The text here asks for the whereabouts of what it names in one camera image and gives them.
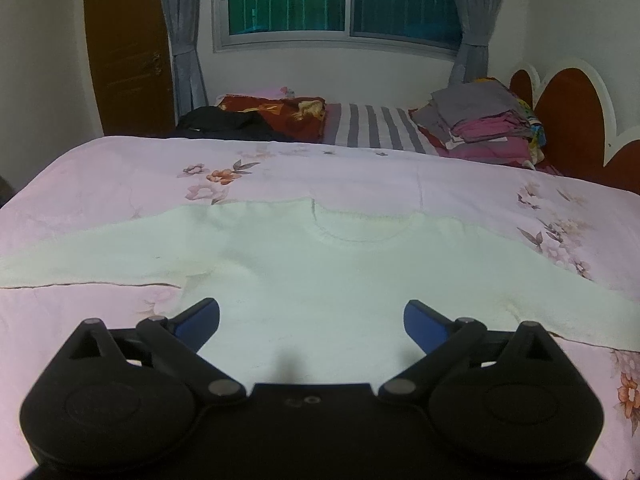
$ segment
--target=gray folded cloth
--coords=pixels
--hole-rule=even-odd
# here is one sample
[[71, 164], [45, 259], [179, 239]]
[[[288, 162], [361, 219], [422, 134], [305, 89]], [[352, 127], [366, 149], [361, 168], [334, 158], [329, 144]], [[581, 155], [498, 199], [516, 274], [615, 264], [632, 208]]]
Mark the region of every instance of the gray folded cloth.
[[498, 81], [453, 85], [432, 94], [433, 103], [449, 128], [461, 121], [493, 117], [513, 110], [521, 115], [517, 99]]
[[444, 146], [451, 140], [449, 125], [438, 113], [433, 101], [429, 102], [411, 115], [412, 120], [421, 128], [426, 128]]

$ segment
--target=wooden door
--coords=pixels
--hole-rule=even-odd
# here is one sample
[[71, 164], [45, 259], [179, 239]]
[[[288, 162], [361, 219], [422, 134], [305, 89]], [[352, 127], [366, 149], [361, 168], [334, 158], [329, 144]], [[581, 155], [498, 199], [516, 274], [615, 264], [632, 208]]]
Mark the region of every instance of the wooden door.
[[174, 129], [168, 37], [160, 0], [84, 0], [95, 98], [105, 135]]

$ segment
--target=pink floral bedsheet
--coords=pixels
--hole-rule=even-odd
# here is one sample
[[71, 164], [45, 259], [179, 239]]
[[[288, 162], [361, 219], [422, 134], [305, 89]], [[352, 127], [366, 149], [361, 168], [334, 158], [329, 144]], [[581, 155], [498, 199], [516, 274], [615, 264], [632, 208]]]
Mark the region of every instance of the pink floral bedsheet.
[[[0, 254], [185, 203], [306, 196], [329, 208], [423, 210], [479, 224], [640, 302], [640, 196], [529, 170], [368, 148], [97, 139], [60, 157], [0, 210]], [[176, 299], [164, 286], [0, 290], [1, 479], [33, 467], [18, 425], [20, 402], [78, 322], [101, 317], [112, 328], [133, 326]], [[472, 304], [460, 315], [472, 316]], [[607, 480], [638, 480], [640, 353], [558, 342], [605, 410], [591, 466]]]

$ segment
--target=striped pillow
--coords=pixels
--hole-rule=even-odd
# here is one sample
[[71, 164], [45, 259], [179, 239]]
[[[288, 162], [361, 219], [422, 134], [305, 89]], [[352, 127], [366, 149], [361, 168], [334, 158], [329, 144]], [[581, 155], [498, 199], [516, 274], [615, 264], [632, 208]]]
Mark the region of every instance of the striped pillow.
[[328, 104], [324, 144], [437, 155], [402, 108]]

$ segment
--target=gray curtain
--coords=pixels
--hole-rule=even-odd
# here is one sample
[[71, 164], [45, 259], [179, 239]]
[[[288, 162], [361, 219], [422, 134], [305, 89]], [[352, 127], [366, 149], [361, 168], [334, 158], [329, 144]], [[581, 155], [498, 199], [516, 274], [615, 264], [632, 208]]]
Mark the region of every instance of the gray curtain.
[[161, 0], [174, 57], [176, 119], [207, 105], [202, 70], [196, 52], [200, 0]]
[[456, 0], [462, 44], [451, 70], [449, 85], [487, 76], [489, 40], [502, 0]]

